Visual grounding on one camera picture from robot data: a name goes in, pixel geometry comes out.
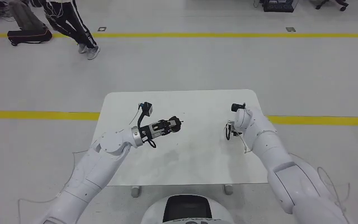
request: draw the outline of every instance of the black pants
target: black pants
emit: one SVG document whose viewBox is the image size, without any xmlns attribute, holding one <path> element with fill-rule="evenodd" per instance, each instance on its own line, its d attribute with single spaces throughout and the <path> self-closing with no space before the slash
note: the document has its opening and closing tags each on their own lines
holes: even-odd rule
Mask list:
<svg viewBox="0 0 358 224">
<path fill-rule="evenodd" d="M 75 0 L 65 3 L 44 3 L 44 10 L 47 20 L 55 30 L 74 39 L 78 44 L 86 44 L 88 48 L 97 46 L 78 14 Z"/>
</svg>

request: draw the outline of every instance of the sneaker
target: sneaker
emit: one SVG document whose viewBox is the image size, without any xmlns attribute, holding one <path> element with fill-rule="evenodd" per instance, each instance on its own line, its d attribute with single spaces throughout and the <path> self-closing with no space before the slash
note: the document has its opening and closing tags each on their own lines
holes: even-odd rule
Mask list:
<svg viewBox="0 0 358 224">
<path fill-rule="evenodd" d="M 86 53 L 87 52 L 87 46 L 85 44 L 78 44 L 79 48 L 78 48 L 78 52 L 80 54 Z"/>
<path fill-rule="evenodd" d="M 88 48 L 88 51 L 87 51 L 87 59 L 88 60 L 92 60 L 94 59 L 95 57 L 97 57 L 98 55 L 98 52 L 100 52 L 100 47 L 99 46 L 96 46 L 95 48 Z"/>
</svg>

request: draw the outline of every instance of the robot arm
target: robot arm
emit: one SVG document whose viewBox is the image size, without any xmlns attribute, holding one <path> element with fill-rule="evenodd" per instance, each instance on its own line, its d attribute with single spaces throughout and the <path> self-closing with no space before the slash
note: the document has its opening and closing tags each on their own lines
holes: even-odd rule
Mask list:
<svg viewBox="0 0 358 224">
<path fill-rule="evenodd" d="M 282 209 L 293 214 L 298 223 L 352 224 L 342 209 L 335 205 L 333 195 L 310 164 L 291 157 L 272 123 L 258 108 L 233 104 L 235 120 L 228 122 L 230 133 L 243 135 L 246 145 L 260 158 L 267 169 L 268 183 Z"/>
<path fill-rule="evenodd" d="M 169 120 L 140 127 L 144 116 L 150 116 L 152 105 L 139 105 L 142 114 L 137 127 L 106 132 L 100 136 L 82 157 L 70 181 L 57 196 L 45 214 L 34 224 L 75 224 L 89 202 L 109 183 L 118 170 L 130 148 L 138 148 L 153 138 L 178 132 L 181 121 L 175 116 Z"/>
</svg>

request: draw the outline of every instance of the chair leg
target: chair leg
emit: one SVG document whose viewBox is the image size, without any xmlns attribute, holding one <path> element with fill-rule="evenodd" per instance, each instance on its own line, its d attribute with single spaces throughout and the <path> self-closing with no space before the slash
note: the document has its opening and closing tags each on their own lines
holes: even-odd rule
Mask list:
<svg viewBox="0 0 358 224">
<path fill-rule="evenodd" d="M 318 6 L 316 6 L 316 9 L 320 9 L 324 4 L 326 4 L 326 2 L 328 2 L 329 0 L 324 0 L 322 1 Z"/>
<path fill-rule="evenodd" d="M 344 7 L 347 7 L 349 5 L 348 3 L 345 3 L 345 1 L 343 1 L 343 0 L 336 0 L 336 2 Z"/>
</svg>

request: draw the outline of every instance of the robot end effector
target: robot end effector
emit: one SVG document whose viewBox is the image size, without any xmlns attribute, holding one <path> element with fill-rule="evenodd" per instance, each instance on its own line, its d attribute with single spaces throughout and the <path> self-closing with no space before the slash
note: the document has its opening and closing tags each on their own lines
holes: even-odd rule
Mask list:
<svg viewBox="0 0 358 224">
<path fill-rule="evenodd" d="M 138 119 L 138 129 L 143 143 L 148 142 L 150 146 L 156 148 L 157 145 L 153 141 L 154 138 L 166 136 L 169 133 L 178 132 L 181 129 L 181 123 L 183 121 L 180 121 L 176 116 L 172 116 L 169 120 L 159 120 L 158 122 L 141 127 L 140 124 L 144 116 L 151 115 L 153 106 L 151 103 L 145 102 L 139 104 L 139 107 L 142 108 L 142 113 Z"/>
</svg>

